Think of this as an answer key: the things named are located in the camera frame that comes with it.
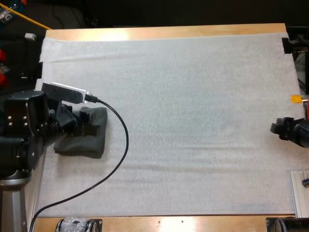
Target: black cable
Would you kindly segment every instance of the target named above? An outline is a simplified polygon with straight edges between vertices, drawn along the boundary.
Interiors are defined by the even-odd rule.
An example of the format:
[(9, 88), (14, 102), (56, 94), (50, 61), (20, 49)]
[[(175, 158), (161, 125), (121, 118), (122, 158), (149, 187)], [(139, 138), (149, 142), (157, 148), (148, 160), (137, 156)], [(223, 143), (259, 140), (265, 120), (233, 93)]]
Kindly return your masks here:
[(97, 98), (95, 99), (95, 102), (99, 102), (99, 103), (105, 105), (106, 107), (108, 107), (108, 108), (119, 118), (121, 124), (123, 125), (123, 127), (124, 127), (124, 129), (125, 129), (125, 133), (126, 133), (126, 149), (125, 149), (125, 152), (124, 152), (123, 156), (121, 157), (121, 160), (118, 162), (118, 164), (116, 165), (116, 167), (115, 167), (104, 179), (100, 180), (99, 182), (97, 182), (97, 183), (94, 184), (93, 186), (91, 186), (91, 187), (85, 189), (84, 191), (81, 191), (80, 193), (77, 193), (77, 194), (75, 194), (75, 195), (73, 195), (73, 196), (71, 196), (71, 197), (68, 197), (68, 198), (66, 198), (66, 199), (63, 199), (63, 200), (61, 200), (61, 201), (59, 201), (59, 202), (55, 202), (55, 203), (49, 204), (49, 205), (44, 206), (43, 208), (39, 209), (39, 210), (35, 213), (35, 215), (33, 216), (32, 220), (31, 220), (29, 232), (32, 232), (32, 231), (33, 231), (33, 226), (34, 226), (35, 219), (38, 217), (38, 215), (39, 215), (43, 210), (48, 209), (48, 208), (50, 208), (50, 207), (53, 207), (53, 206), (55, 206), (55, 205), (58, 205), (58, 204), (67, 202), (67, 201), (69, 201), (69, 200), (72, 200), (72, 199), (74, 199), (74, 198), (76, 198), (76, 197), (79, 197), (79, 196), (83, 195), (84, 193), (87, 193), (87, 192), (89, 192), (90, 190), (94, 189), (96, 186), (102, 184), (104, 181), (106, 181), (108, 178), (110, 178), (111, 175), (113, 175), (114, 172), (116, 172), (116, 170), (119, 168), (119, 166), (121, 165), (121, 163), (124, 161), (124, 159), (125, 159), (125, 157), (126, 157), (126, 154), (127, 154), (127, 151), (128, 151), (128, 148), (129, 148), (129, 133), (128, 133), (127, 128), (126, 128), (126, 124), (125, 124), (125, 122), (122, 120), (122, 118), (120, 117), (120, 115), (117, 113), (117, 111), (115, 111), (110, 105), (108, 105), (107, 103), (105, 103), (105, 102), (103, 102), (103, 101), (101, 101), (100, 99), (97, 99)]
[(61, 21), (61, 19), (57, 15), (55, 15), (55, 5), (54, 4), (52, 4), (52, 14), (58, 20), (58, 22), (61, 24), (62, 29), (64, 29), (63, 22)]
[(78, 22), (79, 26), (82, 28), (82, 24), (81, 24), (81, 22), (79, 21), (79, 19), (78, 19), (76, 13), (74, 12), (74, 10), (73, 10), (72, 7), (71, 7), (71, 11), (72, 11), (73, 15), (75, 16), (75, 18), (77, 19), (77, 22)]

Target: white plastic part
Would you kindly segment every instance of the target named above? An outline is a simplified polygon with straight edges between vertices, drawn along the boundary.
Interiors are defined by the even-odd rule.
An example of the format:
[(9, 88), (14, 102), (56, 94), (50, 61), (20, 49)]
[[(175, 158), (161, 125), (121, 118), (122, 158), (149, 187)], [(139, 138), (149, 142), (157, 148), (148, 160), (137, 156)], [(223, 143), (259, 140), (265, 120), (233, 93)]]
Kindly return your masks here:
[(84, 217), (67, 217), (61, 223), (60, 232), (85, 232), (87, 221)]
[(26, 33), (25, 34), (25, 39), (36, 41), (37, 40), (37, 36), (35, 34), (32, 34), (32, 33)]
[(87, 91), (87, 90), (83, 90), (83, 89), (80, 89), (80, 88), (75, 88), (75, 87), (72, 87), (72, 86), (67, 86), (67, 85), (64, 85), (64, 84), (57, 83), (57, 82), (52, 82), (51, 85), (54, 85), (54, 86), (58, 86), (58, 87), (62, 87), (62, 88), (66, 88), (66, 89), (70, 89), (70, 90), (74, 90), (74, 91), (80, 92), (80, 93), (83, 95), (83, 102), (84, 102), (84, 103), (88, 103), (88, 101), (85, 101), (85, 96), (86, 96), (86, 94), (87, 94), (87, 95), (92, 95), (92, 94), (91, 94), (89, 91)]

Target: gray fabric pad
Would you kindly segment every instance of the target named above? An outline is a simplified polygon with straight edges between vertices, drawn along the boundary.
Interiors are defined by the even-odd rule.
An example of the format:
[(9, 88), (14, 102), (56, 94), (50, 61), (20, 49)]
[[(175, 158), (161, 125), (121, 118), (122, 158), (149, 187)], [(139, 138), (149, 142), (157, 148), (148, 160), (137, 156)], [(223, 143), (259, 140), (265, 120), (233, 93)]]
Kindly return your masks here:
[(54, 151), (64, 156), (86, 156), (99, 159), (103, 155), (105, 146), (106, 108), (82, 107), (81, 110), (90, 114), (89, 124), (95, 127), (95, 133), (85, 136), (72, 137), (68, 135), (61, 137), (55, 142)]
[[(46, 38), (43, 80), (89, 90), (114, 107), (130, 147), (103, 185), (41, 216), (293, 213), (289, 171), (307, 169), (309, 152), (269, 131), (278, 117), (303, 116), (290, 103), (299, 88), (292, 55), (283, 52), (286, 36)], [(84, 190), (117, 164), (125, 133), (108, 113), (101, 159), (48, 148), (39, 207)]]

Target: gray metal base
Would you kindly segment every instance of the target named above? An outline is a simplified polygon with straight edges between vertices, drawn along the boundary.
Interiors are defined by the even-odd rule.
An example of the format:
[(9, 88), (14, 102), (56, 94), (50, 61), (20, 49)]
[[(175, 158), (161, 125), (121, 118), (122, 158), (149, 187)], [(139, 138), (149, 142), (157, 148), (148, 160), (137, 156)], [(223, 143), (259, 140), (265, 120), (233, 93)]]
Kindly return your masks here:
[(27, 232), (24, 187), (30, 179), (0, 180), (0, 232)]
[(309, 178), (309, 170), (291, 171), (292, 193), (297, 218), (309, 218), (309, 188), (305, 188), (302, 184), (302, 181), (307, 178)]

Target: gray cloth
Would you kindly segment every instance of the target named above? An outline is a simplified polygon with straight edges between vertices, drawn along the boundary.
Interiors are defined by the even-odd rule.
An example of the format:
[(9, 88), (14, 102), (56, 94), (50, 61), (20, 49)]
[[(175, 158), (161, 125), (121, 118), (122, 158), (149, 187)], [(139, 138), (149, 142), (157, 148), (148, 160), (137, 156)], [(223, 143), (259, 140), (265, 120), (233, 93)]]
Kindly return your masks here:
[(95, 127), (93, 128), (95, 133), (86, 136), (62, 137), (55, 142), (54, 151), (64, 156), (86, 156), (100, 159), (105, 146), (107, 110), (104, 107), (82, 107), (81, 110), (90, 114), (89, 124)]
[[(292, 214), (289, 171), (307, 169), (309, 152), (269, 131), (278, 117), (303, 116), (290, 103), (299, 88), (283, 36), (45, 39), (43, 80), (87, 89), (113, 106), (130, 147), (103, 185), (41, 216)], [(39, 207), (105, 177), (124, 149), (112, 114), (102, 159), (49, 148)]]

